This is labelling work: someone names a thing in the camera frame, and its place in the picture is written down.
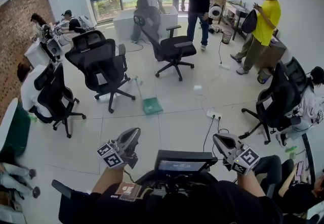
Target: display screen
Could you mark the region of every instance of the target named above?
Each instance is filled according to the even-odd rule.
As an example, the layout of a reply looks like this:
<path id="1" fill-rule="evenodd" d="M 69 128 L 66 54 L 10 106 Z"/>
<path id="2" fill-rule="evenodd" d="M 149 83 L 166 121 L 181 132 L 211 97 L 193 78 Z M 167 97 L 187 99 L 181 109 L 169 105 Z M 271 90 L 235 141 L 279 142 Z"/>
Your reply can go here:
<path id="1" fill-rule="evenodd" d="M 161 160 L 159 170 L 164 171 L 198 171 L 206 162 L 181 162 Z"/>

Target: white pants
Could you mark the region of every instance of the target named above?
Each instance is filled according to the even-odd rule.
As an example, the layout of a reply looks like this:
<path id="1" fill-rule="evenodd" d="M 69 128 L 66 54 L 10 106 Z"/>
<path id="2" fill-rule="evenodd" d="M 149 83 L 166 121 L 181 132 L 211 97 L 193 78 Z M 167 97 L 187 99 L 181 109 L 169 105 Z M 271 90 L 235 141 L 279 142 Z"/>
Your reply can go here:
<path id="1" fill-rule="evenodd" d="M 29 170 L 6 163 L 2 163 L 2 165 L 5 167 L 6 172 L 0 175 L 0 184 L 8 189 L 16 189 L 22 194 L 32 195 L 32 190 L 30 188 L 22 185 L 10 176 L 11 174 L 13 174 L 27 177 L 29 175 Z"/>
<path id="2" fill-rule="evenodd" d="M 288 139 L 295 140 L 307 133 L 309 127 L 309 123 L 302 120 L 299 124 L 292 125 L 287 130 L 282 131 L 282 134 L 285 133 Z"/>

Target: man in yellow shirt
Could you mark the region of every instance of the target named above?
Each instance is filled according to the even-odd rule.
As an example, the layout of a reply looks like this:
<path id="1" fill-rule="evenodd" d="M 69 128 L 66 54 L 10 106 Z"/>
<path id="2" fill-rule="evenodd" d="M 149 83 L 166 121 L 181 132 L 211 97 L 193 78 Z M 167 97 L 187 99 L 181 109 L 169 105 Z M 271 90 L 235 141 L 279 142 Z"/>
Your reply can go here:
<path id="1" fill-rule="evenodd" d="M 255 5 L 254 8 L 258 11 L 257 27 L 247 36 L 241 52 L 236 55 L 231 54 L 231 58 L 238 63 L 246 57 L 244 65 L 237 70 L 239 75 L 248 74 L 259 55 L 269 46 L 281 16 L 281 8 L 277 0 L 265 0 L 261 7 Z"/>

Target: green dustpan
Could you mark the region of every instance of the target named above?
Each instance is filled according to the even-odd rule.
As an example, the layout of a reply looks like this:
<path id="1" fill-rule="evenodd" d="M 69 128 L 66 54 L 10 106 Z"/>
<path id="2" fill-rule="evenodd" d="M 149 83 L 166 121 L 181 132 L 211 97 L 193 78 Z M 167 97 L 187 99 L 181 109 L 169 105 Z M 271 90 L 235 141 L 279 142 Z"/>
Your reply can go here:
<path id="1" fill-rule="evenodd" d="M 150 115 L 150 114 L 155 114 L 158 112 L 163 111 L 160 103 L 158 102 L 158 99 L 156 97 L 152 97 L 152 98 L 147 98 L 147 99 L 143 99 L 142 93 L 141 93 L 141 89 L 140 89 L 140 85 L 138 84 L 137 81 L 137 76 L 135 78 L 135 82 L 138 88 L 138 92 L 140 93 L 140 97 L 142 99 L 142 106 L 143 106 L 143 111 L 146 115 Z"/>

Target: yellow t-shirt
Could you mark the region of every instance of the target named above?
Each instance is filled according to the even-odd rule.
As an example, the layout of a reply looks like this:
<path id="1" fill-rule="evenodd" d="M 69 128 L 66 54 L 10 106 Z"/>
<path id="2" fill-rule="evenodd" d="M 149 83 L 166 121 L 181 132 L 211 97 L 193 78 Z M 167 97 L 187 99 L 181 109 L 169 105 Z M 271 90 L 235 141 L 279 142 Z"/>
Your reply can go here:
<path id="1" fill-rule="evenodd" d="M 281 8 L 278 1 L 265 1 L 262 4 L 262 9 L 266 17 L 268 17 L 273 25 L 278 26 Z M 267 24 L 263 16 L 258 13 L 257 28 L 252 32 L 253 36 L 263 46 L 268 46 L 271 41 L 273 29 Z"/>

